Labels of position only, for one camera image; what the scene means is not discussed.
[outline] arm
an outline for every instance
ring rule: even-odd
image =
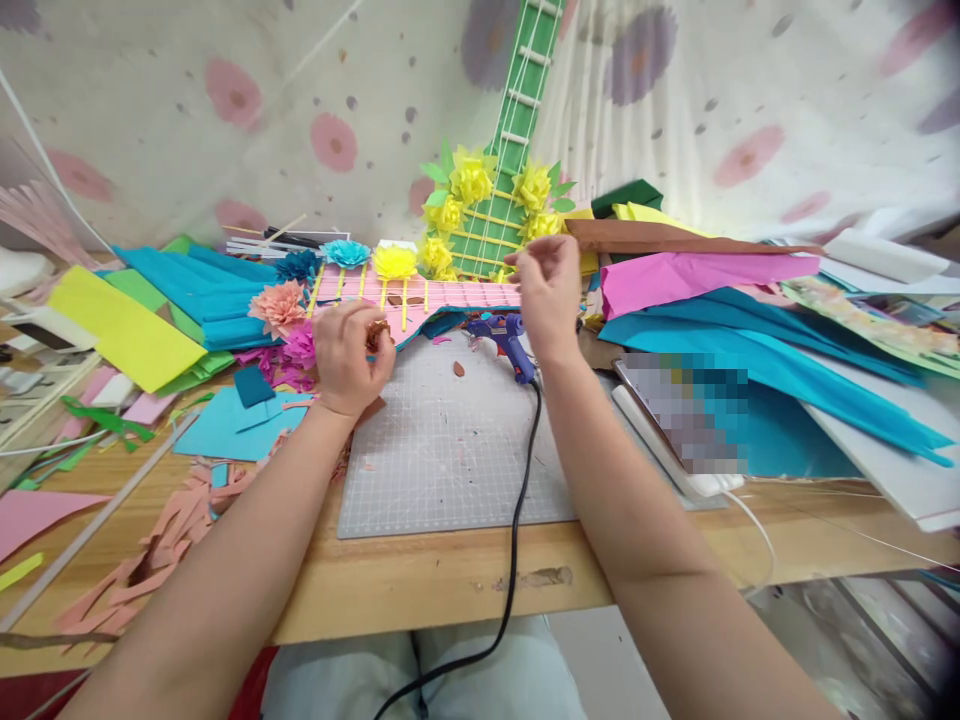
[[[368,365],[369,305],[314,321],[321,397],[270,464],[192,548],[62,717],[226,717],[280,618],[330,475],[357,417],[393,370],[384,331]]]
[[[542,238],[507,262],[518,266],[574,506],[671,717],[835,717],[720,570],[580,355],[574,239]]]

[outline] blue glue gun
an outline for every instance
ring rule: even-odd
[[[506,355],[513,365],[516,380],[526,385],[534,378],[535,370],[527,353],[520,345],[523,335],[523,320],[520,313],[511,315],[488,315],[467,324],[467,332],[476,337],[488,337],[497,343],[497,355]]]

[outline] left hand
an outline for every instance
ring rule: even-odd
[[[386,314],[364,302],[341,303],[314,316],[313,338],[320,373],[318,404],[357,418],[377,399],[393,373],[397,350],[384,330],[377,359],[367,362],[367,328]]]

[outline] cutting mat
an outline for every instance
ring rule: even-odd
[[[404,535],[509,525],[523,480],[536,409],[496,345],[451,332],[419,337],[398,356],[387,406],[353,439],[337,536]],[[464,368],[453,372],[454,362]],[[546,406],[521,523],[576,517]]]

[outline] green guitar neck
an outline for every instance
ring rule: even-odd
[[[566,0],[521,0],[504,102],[497,131],[487,152],[498,158],[494,195],[465,210],[462,232],[451,234],[453,265],[462,276],[495,277],[506,267],[503,258],[516,252],[524,210],[513,202],[513,176],[529,157],[540,101],[553,58]]]

